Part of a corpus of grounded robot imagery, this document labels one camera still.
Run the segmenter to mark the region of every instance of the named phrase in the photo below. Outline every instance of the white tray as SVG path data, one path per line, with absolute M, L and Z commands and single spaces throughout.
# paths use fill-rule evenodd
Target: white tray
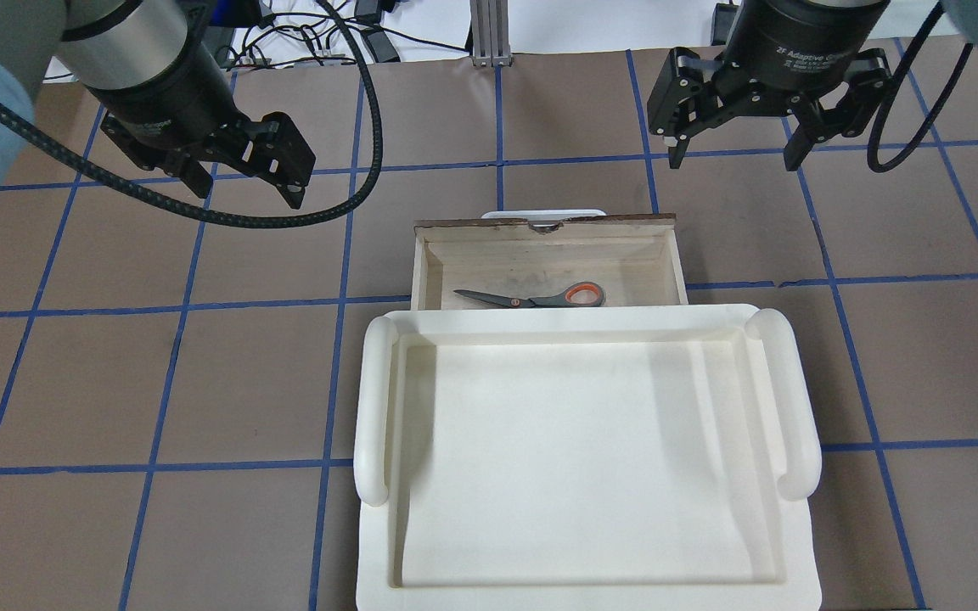
M 365 337 L 357 606 L 816 611 L 819 475 L 774 310 L 392 312 Z

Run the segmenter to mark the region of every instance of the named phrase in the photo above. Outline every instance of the tray handle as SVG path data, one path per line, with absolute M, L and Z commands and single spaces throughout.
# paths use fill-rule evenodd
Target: tray handle
M 822 447 L 810 407 L 807 381 L 795 344 L 795 332 L 784 314 L 760 310 L 745 322 L 745 335 L 764 344 L 768 374 L 772 376 L 776 413 L 787 451 L 787 473 L 776 488 L 784 499 L 795 502 L 818 489 L 822 476 Z
M 364 336 L 357 436 L 353 442 L 353 482 L 362 502 L 372 507 L 387 502 L 384 471 L 387 412 L 391 398 L 391 361 L 397 337 L 399 330 L 388 317 L 373 320 Z

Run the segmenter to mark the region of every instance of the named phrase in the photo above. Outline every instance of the plastic tray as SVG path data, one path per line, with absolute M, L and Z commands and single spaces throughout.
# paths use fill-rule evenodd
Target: plastic tray
M 365 337 L 357 606 L 815 611 L 819 475 L 774 310 L 392 312 Z

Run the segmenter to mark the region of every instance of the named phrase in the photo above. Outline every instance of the scissors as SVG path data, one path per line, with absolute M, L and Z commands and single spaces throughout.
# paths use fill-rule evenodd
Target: scissors
M 574 283 L 564 289 L 562 293 L 552 294 L 550 297 L 528 297 L 520 299 L 517 297 L 504 297 L 503 294 L 482 293 L 478 290 L 459 289 L 455 293 L 463 297 L 477 299 L 492 303 L 494 306 L 504 306 L 504 308 L 597 308 L 606 301 L 606 293 L 593 282 Z

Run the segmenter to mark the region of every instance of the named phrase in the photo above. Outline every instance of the scissors blade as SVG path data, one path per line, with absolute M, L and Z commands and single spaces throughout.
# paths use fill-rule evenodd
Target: scissors blade
M 504 297 L 503 294 L 482 293 L 480 290 L 466 289 L 455 289 L 455 293 L 461 294 L 463 297 L 492 303 L 494 306 L 504 306 L 504 308 L 531 308 L 529 300 Z

